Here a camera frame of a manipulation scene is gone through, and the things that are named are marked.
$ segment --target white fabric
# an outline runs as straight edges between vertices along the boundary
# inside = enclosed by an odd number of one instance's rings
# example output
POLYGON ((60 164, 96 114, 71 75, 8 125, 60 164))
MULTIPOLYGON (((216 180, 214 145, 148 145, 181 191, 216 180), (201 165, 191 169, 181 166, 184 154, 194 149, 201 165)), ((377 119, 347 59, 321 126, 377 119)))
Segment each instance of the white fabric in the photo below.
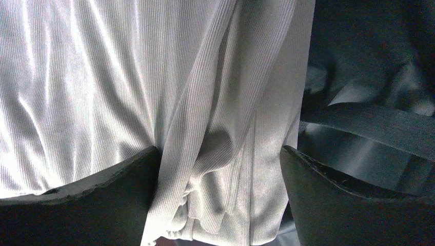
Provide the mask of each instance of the white fabric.
POLYGON ((314 0, 0 1, 0 194, 155 145, 143 245, 259 245, 287 195, 314 0))

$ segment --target clothing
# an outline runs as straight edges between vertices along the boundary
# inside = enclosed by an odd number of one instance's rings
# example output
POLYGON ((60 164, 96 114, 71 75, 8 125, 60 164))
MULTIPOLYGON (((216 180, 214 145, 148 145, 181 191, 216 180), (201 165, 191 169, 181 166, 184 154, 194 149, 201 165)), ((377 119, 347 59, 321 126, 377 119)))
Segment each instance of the clothing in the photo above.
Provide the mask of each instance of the clothing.
POLYGON ((147 146, 143 245, 272 241, 287 204, 314 0, 0 2, 0 194, 41 194, 147 146))

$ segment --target strap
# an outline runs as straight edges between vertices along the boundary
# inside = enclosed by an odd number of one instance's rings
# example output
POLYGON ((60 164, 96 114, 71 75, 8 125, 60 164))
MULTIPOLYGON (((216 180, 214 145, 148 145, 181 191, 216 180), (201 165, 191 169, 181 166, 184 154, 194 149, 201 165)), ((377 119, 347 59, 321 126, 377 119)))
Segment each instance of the strap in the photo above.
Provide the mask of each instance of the strap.
POLYGON ((301 114, 301 121, 349 132, 435 161, 435 119, 401 110, 343 102, 301 114))

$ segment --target ribbed fabric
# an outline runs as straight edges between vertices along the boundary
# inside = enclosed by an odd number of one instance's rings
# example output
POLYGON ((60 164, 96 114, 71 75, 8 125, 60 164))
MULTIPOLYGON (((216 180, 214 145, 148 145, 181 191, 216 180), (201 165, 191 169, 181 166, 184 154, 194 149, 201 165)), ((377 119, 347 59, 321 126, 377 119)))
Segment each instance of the ribbed fabric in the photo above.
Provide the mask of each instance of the ribbed fabric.
POLYGON ((1 1, 0 196, 155 145, 143 245, 274 239, 314 0, 1 1))

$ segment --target striped fabric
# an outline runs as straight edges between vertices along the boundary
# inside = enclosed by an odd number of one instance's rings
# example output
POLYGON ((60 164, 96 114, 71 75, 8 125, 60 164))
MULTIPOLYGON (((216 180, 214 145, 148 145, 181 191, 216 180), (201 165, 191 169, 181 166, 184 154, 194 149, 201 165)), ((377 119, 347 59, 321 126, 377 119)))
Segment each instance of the striped fabric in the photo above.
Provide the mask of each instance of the striped fabric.
POLYGON ((314 0, 0 1, 0 197, 155 145, 142 245, 272 241, 314 0))

